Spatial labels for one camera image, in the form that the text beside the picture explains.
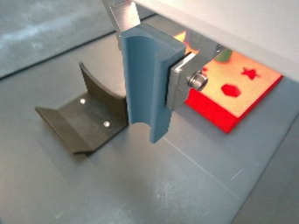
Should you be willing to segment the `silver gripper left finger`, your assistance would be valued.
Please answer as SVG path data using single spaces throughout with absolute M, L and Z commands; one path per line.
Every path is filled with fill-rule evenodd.
M 132 0 L 102 0 L 107 9 L 107 14 L 116 30 L 116 37 L 140 25 L 140 18 L 136 3 Z

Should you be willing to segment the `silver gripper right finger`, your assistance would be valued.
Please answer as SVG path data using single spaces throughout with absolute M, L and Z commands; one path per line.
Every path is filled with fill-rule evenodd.
M 170 68 L 170 110 L 176 110 L 183 105 L 191 89 L 200 92 L 206 88 L 208 78 L 203 75 L 203 68 L 226 50 L 222 44 L 191 30 L 180 34 L 178 39 L 186 44 L 186 54 Z

